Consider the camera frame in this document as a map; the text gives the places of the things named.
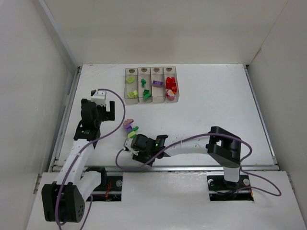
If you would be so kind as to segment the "green cone lego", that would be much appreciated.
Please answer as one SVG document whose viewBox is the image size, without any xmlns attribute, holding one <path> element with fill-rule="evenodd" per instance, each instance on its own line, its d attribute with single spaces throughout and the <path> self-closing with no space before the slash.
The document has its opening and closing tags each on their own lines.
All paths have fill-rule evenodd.
<svg viewBox="0 0 307 230">
<path fill-rule="evenodd" d="M 142 87 L 144 88 L 145 85 L 146 85 L 146 80 L 145 79 L 141 79 L 141 84 L 142 84 Z"/>
</svg>

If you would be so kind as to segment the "red arch lego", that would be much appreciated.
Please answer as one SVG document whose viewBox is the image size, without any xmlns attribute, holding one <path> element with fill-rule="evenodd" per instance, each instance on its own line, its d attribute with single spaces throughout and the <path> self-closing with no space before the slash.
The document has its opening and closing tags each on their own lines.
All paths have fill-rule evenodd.
<svg viewBox="0 0 307 230">
<path fill-rule="evenodd" d="M 166 99 L 169 101 L 174 101 L 175 99 L 175 93 L 171 89 L 166 90 Z"/>
</svg>

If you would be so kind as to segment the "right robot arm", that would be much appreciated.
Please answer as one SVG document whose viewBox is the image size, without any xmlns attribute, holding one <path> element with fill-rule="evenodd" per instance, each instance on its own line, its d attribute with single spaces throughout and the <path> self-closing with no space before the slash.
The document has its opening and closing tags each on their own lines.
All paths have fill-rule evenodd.
<svg viewBox="0 0 307 230">
<path fill-rule="evenodd" d="M 168 135 L 158 135 L 152 139 L 138 134 L 126 139 L 124 147 L 133 154 L 135 161 L 149 166 L 152 166 L 155 159 L 181 154 L 207 154 L 223 167 L 226 181 L 239 181 L 241 138 L 218 126 L 211 127 L 204 136 L 196 135 L 186 139 Z"/>
</svg>

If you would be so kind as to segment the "yellow-green slope lego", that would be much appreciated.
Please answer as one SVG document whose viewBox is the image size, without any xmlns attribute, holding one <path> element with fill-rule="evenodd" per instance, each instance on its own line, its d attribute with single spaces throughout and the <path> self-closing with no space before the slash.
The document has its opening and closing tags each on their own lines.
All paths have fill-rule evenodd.
<svg viewBox="0 0 307 230">
<path fill-rule="evenodd" d="M 134 138 L 136 136 L 136 133 L 135 132 L 130 132 L 128 134 L 128 138 Z"/>
</svg>

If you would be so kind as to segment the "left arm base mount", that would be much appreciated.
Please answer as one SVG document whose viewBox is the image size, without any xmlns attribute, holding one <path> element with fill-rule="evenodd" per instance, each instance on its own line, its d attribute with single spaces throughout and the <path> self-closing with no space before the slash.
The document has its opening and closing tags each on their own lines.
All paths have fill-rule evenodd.
<svg viewBox="0 0 307 230">
<path fill-rule="evenodd" d="M 77 188 L 84 201 L 121 201 L 123 187 L 122 175 L 102 176 L 98 172 L 86 172 L 78 182 Z"/>
</svg>

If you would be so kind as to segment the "red ring lego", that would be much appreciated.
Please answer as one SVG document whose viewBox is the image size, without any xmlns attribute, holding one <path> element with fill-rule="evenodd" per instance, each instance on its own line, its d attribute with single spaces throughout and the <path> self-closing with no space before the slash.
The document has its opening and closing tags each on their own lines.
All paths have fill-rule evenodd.
<svg viewBox="0 0 307 230">
<path fill-rule="evenodd" d="M 172 90 L 172 92 L 173 92 L 174 94 L 176 94 L 176 93 L 177 93 L 177 86 L 171 87 L 171 90 Z"/>
</svg>

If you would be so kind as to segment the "green small square lego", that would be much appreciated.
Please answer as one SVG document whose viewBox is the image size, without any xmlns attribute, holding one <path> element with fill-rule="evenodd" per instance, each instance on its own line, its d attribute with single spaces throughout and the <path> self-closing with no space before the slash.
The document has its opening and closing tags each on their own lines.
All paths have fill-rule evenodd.
<svg viewBox="0 0 307 230">
<path fill-rule="evenodd" d="M 146 95 L 146 94 L 148 94 L 148 93 L 149 93 L 149 90 L 146 90 L 146 89 L 145 89 L 145 90 L 143 91 L 143 95 Z"/>
</svg>

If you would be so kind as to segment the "red large lego brick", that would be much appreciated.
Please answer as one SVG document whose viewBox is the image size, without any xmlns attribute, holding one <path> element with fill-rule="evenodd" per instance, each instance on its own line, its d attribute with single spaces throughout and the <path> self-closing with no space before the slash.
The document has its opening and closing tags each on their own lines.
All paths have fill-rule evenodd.
<svg viewBox="0 0 307 230">
<path fill-rule="evenodd" d="M 176 79 L 175 77 L 167 77 L 165 80 L 165 87 L 167 89 L 171 89 L 172 87 L 176 87 Z"/>
</svg>

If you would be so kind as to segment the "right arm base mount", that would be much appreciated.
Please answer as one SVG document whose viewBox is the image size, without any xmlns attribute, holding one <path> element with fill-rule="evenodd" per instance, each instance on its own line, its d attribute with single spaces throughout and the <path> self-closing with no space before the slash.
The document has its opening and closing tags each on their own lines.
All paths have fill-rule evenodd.
<svg viewBox="0 0 307 230">
<path fill-rule="evenodd" d="M 238 182 L 228 182 L 223 175 L 208 175 L 210 201 L 254 201 L 248 175 L 241 175 Z"/>
</svg>

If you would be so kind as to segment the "purple lego brick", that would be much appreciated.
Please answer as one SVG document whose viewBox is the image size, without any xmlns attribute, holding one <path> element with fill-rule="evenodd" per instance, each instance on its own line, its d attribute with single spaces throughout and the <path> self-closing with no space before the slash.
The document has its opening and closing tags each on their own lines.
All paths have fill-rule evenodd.
<svg viewBox="0 0 307 230">
<path fill-rule="evenodd" d="M 157 87 L 157 88 L 162 87 L 163 84 L 164 84 L 164 83 L 163 83 L 162 81 L 158 81 L 158 80 L 154 80 L 154 81 L 152 82 L 152 86 L 153 86 L 153 87 Z"/>
</svg>

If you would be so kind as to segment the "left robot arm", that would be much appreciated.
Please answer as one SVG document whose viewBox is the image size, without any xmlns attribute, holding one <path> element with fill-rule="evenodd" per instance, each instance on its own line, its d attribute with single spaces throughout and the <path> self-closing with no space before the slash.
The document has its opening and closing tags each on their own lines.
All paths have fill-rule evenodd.
<svg viewBox="0 0 307 230">
<path fill-rule="evenodd" d="M 115 103 L 109 102 L 110 110 L 103 104 L 81 100 L 81 120 L 73 137 L 71 152 L 55 181 L 42 188 L 45 220 L 58 224 L 79 223 L 85 210 L 85 201 L 91 192 L 105 182 L 106 171 L 96 167 L 83 172 L 90 154 L 100 138 L 100 126 L 104 121 L 115 120 Z"/>
</svg>

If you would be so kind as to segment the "purple flower lego piece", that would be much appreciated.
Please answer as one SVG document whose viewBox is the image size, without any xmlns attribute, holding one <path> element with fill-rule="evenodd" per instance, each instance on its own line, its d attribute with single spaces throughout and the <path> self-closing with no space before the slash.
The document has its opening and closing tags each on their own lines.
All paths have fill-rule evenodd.
<svg viewBox="0 0 307 230">
<path fill-rule="evenodd" d="M 131 131 L 133 131 L 133 127 L 131 126 L 131 124 L 134 122 L 133 119 L 127 119 L 126 121 L 124 121 L 123 123 L 123 127 L 126 130 L 127 133 L 130 133 Z"/>
</svg>

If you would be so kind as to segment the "lime square lego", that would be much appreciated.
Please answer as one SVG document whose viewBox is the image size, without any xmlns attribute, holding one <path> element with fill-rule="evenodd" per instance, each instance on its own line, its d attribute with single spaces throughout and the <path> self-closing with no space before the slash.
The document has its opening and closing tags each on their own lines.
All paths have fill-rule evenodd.
<svg viewBox="0 0 307 230">
<path fill-rule="evenodd" d="M 134 98 L 134 92 L 128 92 L 128 97 L 129 98 Z"/>
<path fill-rule="evenodd" d="M 128 76 L 127 78 L 126 78 L 126 82 L 128 83 L 128 84 L 132 84 L 132 83 L 134 83 L 135 82 L 135 76 Z"/>
</svg>

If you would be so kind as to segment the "green round lego piece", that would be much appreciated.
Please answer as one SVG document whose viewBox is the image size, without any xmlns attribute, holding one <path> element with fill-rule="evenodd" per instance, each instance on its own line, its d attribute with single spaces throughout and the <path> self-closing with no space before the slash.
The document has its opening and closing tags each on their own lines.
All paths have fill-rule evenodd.
<svg viewBox="0 0 307 230">
<path fill-rule="evenodd" d="M 135 132 L 135 131 L 137 131 L 139 129 L 139 127 L 138 126 L 135 126 L 130 132 Z"/>
</svg>

